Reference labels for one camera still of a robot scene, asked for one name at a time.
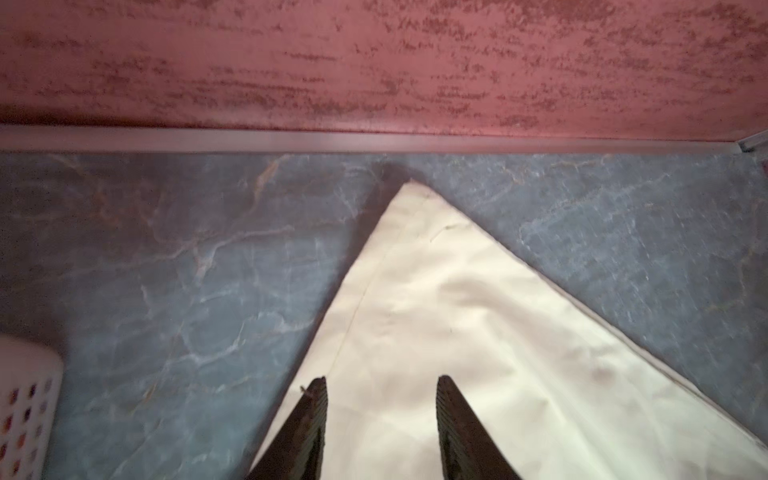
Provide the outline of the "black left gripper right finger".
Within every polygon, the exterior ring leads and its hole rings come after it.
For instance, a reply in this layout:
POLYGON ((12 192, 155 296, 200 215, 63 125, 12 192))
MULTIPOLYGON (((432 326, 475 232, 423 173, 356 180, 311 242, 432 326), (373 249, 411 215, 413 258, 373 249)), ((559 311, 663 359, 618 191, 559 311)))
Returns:
POLYGON ((437 382, 436 418, 444 479, 521 480, 448 375, 437 382))

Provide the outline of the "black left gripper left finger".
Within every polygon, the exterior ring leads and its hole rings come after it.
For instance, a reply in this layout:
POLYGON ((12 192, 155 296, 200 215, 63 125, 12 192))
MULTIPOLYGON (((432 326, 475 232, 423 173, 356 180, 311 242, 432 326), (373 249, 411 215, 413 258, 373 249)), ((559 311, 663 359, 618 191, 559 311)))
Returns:
POLYGON ((247 480, 314 480, 322 473, 328 411, 327 383, 313 379, 247 480))

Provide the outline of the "beige drawstring shorts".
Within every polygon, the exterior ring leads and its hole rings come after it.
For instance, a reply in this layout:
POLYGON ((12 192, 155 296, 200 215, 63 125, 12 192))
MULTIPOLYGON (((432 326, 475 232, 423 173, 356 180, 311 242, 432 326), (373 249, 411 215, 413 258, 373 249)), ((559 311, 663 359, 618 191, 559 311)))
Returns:
POLYGON ((691 382, 428 187, 392 199, 267 431, 327 382, 326 479, 438 479, 450 376, 526 479, 763 479, 767 449, 691 382))

